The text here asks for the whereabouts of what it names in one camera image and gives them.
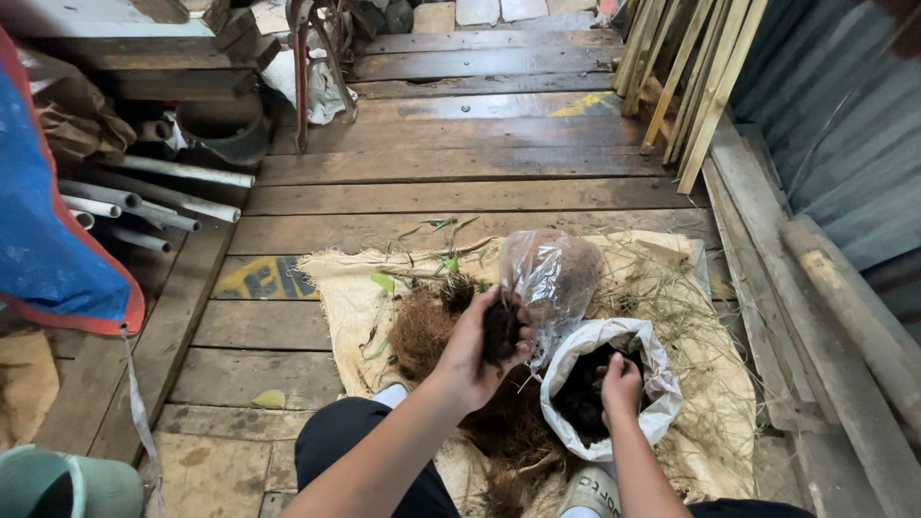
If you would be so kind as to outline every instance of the black pants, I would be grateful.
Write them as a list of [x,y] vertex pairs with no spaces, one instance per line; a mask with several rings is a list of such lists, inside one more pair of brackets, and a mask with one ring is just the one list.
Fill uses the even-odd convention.
[[[317,412],[300,432],[294,448],[297,490],[348,453],[391,412],[389,406],[347,397]],[[758,500],[716,500],[688,506],[694,518],[815,518],[785,503]],[[406,491],[393,516],[458,518],[444,482],[429,461]]]

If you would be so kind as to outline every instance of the forearm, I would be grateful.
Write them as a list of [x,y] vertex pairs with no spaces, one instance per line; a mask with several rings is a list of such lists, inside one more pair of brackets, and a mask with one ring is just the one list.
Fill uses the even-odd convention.
[[612,419],[617,488],[625,518],[690,518],[635,417]]
[[283,518],[391,516],[466,410],[430,376],[355,448],[313,480]]

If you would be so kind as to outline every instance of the green bucket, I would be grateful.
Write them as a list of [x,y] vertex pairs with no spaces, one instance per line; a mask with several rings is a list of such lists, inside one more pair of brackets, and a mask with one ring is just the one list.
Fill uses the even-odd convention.
[[118,461],[47,452],[34,444],[0,454],[4,518],[137,518],[141,477]]

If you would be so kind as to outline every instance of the person's left hand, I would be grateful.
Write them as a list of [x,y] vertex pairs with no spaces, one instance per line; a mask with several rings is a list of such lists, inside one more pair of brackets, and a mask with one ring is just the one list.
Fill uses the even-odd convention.
[[483,315],[487,308],[499,300],[499,285],[495,284],[485,293],[473,297],[467,308],[454,325],[454,331],[448,340],[445,351],[441,353],[438,365],[431,378],[436,378],[445,386],[445,390],[460,398],[460,403],[469,413],[482,408],[493,397],[499,384],[513,367],[530,358],[530,347],[525,340],[531,338],[531,329],[527,326],[528,314],[519,305],[517,316],[525,325],[519,330],[521,342],[516,346],[515,354],[503,360],[501,367],[483,365]]

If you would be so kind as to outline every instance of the wooden floor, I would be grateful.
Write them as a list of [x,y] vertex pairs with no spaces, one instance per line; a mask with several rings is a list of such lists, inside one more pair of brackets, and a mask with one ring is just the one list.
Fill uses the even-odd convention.
[[[546,227],[678,232],[705,242],[715,305],[744,340],[704,190],[675,193],[660,157],[638,154],[644,128],[607,90],[619,41],[511,32],[381,37],[350,76],[357,121],[311,131],[305,156],[293,154],[293,116],[280,117],[156,425],[181,515],[276,516],[296,490],[294,439],[343,391],[318,297],[293,270],[301,254],[358,252],[449,215],[479,216],[461,241]],[[420,231],[402,243],[441,239]],[[288,410],[251,402],[268,389]],[[763,448],[786,451],[769,439]],[[798,502],[790,479],[772,498]]]

